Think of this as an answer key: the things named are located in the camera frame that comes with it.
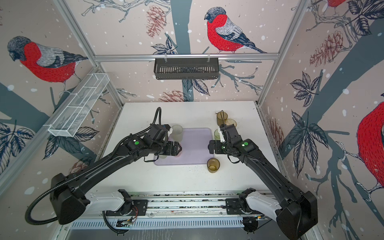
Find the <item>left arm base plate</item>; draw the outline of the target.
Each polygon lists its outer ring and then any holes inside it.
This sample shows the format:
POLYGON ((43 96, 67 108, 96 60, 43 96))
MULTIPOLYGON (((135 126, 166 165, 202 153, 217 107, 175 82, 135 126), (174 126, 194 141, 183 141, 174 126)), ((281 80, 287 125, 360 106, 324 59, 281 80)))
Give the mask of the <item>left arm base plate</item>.
POLYGON ((145 216, 147 207, 148 207, 148 200, 125 201, 123 205, 116 211, 106 211, 106 216, 108 217, 145 216))

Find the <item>green smooth cup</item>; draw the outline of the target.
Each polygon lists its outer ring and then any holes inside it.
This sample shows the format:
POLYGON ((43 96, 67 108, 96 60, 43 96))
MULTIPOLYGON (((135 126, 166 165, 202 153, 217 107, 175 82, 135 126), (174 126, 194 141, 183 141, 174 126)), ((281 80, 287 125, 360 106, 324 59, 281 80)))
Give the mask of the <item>green smooth cup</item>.
POLYGON ((215 138, 215 140, 218 140, 218 141, 221 140, 221 131, 219 129, 216 129, 214 131, 214 138, 215 138))

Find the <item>pink smooth cup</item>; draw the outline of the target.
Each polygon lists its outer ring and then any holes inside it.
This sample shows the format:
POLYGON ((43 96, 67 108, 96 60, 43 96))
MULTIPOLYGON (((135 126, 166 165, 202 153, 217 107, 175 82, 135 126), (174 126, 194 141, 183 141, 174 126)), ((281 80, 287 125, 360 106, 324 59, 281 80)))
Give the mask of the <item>pink smooth cup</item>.
POLYGON ((180 157, 181 156, 181 154, 182 154, 182 152, 183 151, 180 151, 176 156, 174 156, 175 158, 178 158, 178 157, 180 157))

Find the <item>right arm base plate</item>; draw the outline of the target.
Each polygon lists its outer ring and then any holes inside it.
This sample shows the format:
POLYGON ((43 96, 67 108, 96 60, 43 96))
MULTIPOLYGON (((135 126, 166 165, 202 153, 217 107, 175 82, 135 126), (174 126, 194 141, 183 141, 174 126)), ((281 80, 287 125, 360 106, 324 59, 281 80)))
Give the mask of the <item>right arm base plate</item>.
POLYGON ((225 210, 227 215, 256 215, 260 214, 258 211, 251 210, 247 212, 241 208, 241 204, 239 203, 239 199, 225 199, 225 210))

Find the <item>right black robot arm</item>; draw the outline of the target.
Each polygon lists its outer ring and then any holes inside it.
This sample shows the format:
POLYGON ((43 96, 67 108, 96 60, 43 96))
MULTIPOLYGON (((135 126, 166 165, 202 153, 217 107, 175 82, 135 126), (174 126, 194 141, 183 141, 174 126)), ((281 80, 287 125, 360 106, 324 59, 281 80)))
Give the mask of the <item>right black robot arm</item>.
POLYGON ((243 140, 234 125, 220 125, 221 139, 211 140, 210 154, 238 158, 249 167, 275 196, 268 198, 253 188, 239 194, 239 210, 245 214, 259 212, 274 220, 290 240, 298 240, 318 223, 317 198, 303 192, 285 178, 250 139, 243 140))

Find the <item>pale green textured cup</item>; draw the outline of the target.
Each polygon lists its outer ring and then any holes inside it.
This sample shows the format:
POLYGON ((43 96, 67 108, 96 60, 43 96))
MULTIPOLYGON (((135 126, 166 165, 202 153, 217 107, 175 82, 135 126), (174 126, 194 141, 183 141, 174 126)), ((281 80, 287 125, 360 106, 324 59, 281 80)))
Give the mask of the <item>pale green textured cup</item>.
POLYGON ((173 125, 172 130, 171 137, 173 141, 180 143, 183 139, 183 127, 181 125, 173 125))

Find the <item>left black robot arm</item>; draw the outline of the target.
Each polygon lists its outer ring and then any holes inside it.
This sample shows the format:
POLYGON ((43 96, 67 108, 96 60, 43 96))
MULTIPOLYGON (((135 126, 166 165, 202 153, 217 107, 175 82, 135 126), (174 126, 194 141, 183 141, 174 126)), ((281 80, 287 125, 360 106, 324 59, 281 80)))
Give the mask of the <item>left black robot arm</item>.
POLYGON ((182 146, 169 140, 170 129, 169 125, 152 125, 145 133, 123 138, 110 154, 85 169, 67 176, 54 176, 50 201, 59 224, 65 225, 79 218, 91 204, 86 193, 117 170, 150 154, 157 157, 178 155, 182 146))

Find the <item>brown textured cup front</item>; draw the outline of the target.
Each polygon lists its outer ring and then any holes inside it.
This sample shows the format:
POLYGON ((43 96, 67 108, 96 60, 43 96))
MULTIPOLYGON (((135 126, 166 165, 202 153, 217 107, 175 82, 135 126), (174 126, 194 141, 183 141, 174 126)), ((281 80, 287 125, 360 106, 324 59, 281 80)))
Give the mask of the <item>brown textured cup front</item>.
POLYGON ((210 173, 216 173, 220 166, 220 161, 216 158, 211 158, 207 161, 207 168, 210 173))

